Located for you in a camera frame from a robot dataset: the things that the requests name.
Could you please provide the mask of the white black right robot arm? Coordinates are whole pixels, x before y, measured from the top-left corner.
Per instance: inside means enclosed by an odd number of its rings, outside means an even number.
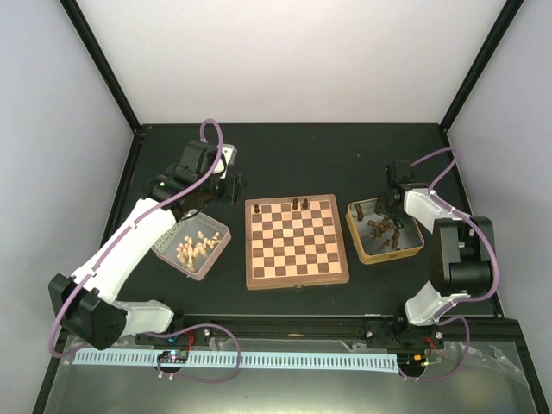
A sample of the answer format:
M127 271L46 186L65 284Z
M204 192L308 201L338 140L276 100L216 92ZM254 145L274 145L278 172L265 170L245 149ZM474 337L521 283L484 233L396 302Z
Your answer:
M386 176L388 189L378 197L375 213L399 227L415 220L433 237L429 280L399 306L390 328L400 347L414 348L459 303L486 301L497 291L494 228L489 218L445 201L433 183L417 182L409 161L393 162Z

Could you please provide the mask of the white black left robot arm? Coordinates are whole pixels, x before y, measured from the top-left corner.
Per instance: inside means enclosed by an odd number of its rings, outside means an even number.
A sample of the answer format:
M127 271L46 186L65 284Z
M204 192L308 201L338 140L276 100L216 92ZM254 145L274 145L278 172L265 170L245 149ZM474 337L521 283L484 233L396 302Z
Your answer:
M69 277L53 277L48 284L56 315L48 339L53 356L58 355L60 328L98 350L111 347L122 336L154 333L166 344L184 337L185 323L169 306L158 300L123 302L118 294L165 233L210 202L237 202L242 176L227 174L236 155L231 144L189 142L179 162L148 183L121 227L84 265Z

